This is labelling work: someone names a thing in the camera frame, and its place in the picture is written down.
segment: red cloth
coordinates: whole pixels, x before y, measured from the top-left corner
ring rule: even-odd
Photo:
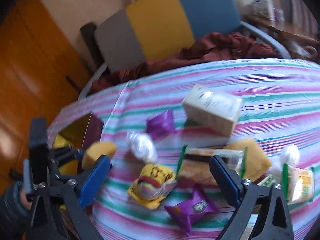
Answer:
[[[276,56],[277,54],[271,46],[258,43],[241,33],[235,32],[231,35],[209,33],[196,41],[190,49],[183,48],[180,53],[167,59],[146,61],[133,69],[119,70],[108,75],[102,75],[92,83],[91,93],[129,80],[204,62],[240,58],[275,58]]]

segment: yellow snack wrapper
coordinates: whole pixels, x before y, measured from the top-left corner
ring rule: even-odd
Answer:
[[[176,174],[166,166],[149,163],[127,190],[139,204],[156,209],[176,185]]]

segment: yellow sponge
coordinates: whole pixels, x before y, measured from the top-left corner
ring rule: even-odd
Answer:
[[[101,155],[107,155],[109,159],[116,153],[118,147],[112,142],[95,142],[85,152],[81,166],[85,170],[95,163]]]
[[[272,163],[253,138],[230,143],[225,149],[242,151],[245,147],[248,149],[243,178],[255,181],[270,168]]]

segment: table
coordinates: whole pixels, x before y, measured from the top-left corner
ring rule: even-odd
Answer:
[[[195,84],[243,98],[230,139],[186,121],[181,101]],[[126,190],[143,164],[128,151],[126,133],[143,132],[147,118],[169,108],[173,109],[178,132],[155,144],[159,163],[174,170],[185,144],[221,147],[228,141],[253,137],[271,160],[285,145],[296,144],[301,154],[298,167],[314,166],[316,173],[313,202],[289,206],[294,238],[306,235],[320,212],[320,66],[303,60],[249,59],[209,62],[129,81],[61,110],[48,129],[49,144],[62,128],[93,111],[105,122],[101,140],[111,140],[119,147],[112,160],[114,167],[92,208],[92,222],[105,239],[215,239],[234,211],[219,188],[205,187],[220,213],[196,223],[192,235],[185,237],[163,206],[190,198],[188,184],[179,182],[153,211],[129,198]]]
[[[301,29],[299,26],[293,25],[288,22],[275,22],[270,21],[266,18],[249,15],[245,17],[249,23],[254,25],[261,25],[275,33],[278,33],[280,40],[293,39],[298,41],[303,41],[309,45],[319,46],[320,41],[314,35],[307,33],[305,30]]]

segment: purple candy packet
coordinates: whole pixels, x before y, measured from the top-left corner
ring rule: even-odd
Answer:
[[[192,232],[193,223],[205,214],[219,212],[219,208],[207,197],[199,184],[193,187],[192,199],[182,201],[175,206],[165,206],[164,209],[187,236]]]
[[[169,109],[152,119],[147,119],[147,133],[153,140],[164,137],[169,133],[176,133],[172,110]]]

